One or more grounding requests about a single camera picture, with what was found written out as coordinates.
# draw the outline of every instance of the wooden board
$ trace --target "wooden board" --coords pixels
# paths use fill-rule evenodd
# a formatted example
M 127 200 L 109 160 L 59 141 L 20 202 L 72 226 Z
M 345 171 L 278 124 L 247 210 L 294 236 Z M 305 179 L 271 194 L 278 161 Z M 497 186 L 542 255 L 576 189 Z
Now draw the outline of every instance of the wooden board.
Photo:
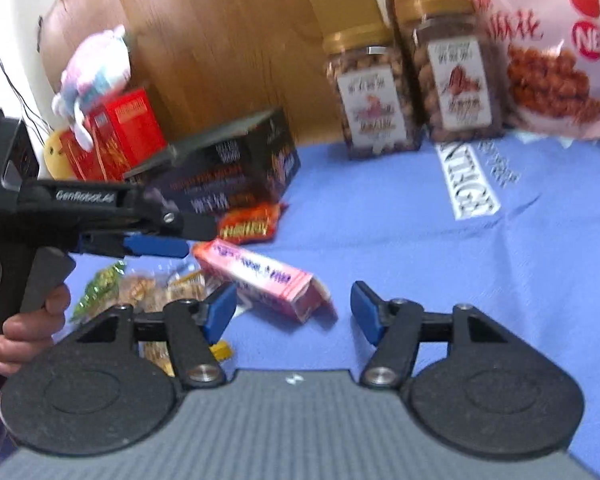
M 324 35 L 380 19 L 376 0 L 58 0 L 40 51 L 57 91 L 80 42 L 123 24 L 132 84 L 147 86 L 168 140 L 281 105 L 309 143 L 340 136 Z

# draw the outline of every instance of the finger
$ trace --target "finger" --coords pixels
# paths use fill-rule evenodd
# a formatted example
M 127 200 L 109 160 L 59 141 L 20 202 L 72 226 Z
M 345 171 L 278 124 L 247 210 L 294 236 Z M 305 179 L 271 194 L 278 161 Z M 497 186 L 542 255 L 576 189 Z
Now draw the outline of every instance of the finger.
M 9 377 L 19 371 L 21 366 L 19 363 L 3 363 L 0 361 L 0 375 Z
M 49 314 L 64 316 L 64 311 L 69 308 L 71 294 L 66 285 L 60 285 L 46 298 L 45 309 Z
M 28 363 L 43 350 L 53 346 L 50 337 L 41 341 L 12 341 L 0 335 L 0 361 Z
M 63 314 L 49 314 L 45 309 L 16 314 L 2 325 L 2 333 L 16 341 L 39 341 L 60 332 L 64 326 Z

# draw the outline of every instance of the plastic jar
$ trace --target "plastic jar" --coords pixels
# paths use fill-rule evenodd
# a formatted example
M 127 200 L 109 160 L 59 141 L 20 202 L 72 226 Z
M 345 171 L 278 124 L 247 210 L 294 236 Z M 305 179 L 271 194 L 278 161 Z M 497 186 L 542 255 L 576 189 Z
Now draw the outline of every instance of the plastic jar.
M 413 56 L 431 140 L 501 137 L 495 50 L 471 0 L 408 0 L 396 17 Z
M 402 76 L 402 56 L 384 23 L 328 36 L 326 73 L 352 158 L 417 150 L 420 133 Z

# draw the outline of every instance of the pink and blue plush toy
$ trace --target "pink and blue plush toy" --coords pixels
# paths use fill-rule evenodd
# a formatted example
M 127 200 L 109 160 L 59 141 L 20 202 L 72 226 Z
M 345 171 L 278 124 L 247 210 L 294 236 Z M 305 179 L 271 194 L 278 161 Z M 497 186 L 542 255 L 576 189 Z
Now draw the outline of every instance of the pink and blue plush toy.
M 123 26 L 93 34 L 80 44 L 62 72 L 51 108 L 69 121 L 75 139 L 87 152 L 93 149 L 93 138 L 84 127 L 84 117 L 125 89 L 131 78 L 128 43 Z

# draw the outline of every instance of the red box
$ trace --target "red box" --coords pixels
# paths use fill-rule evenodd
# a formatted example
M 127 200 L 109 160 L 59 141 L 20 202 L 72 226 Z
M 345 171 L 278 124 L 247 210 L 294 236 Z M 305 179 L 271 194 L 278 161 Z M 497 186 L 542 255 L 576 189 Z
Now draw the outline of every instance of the red box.
M 79 180 L 122 181 L 124 173 L 167 145 L 144 89 L 100 105 L 85 127 L 93 136 L 91 152 L 78 145 L 70 130 L 60 135 Z

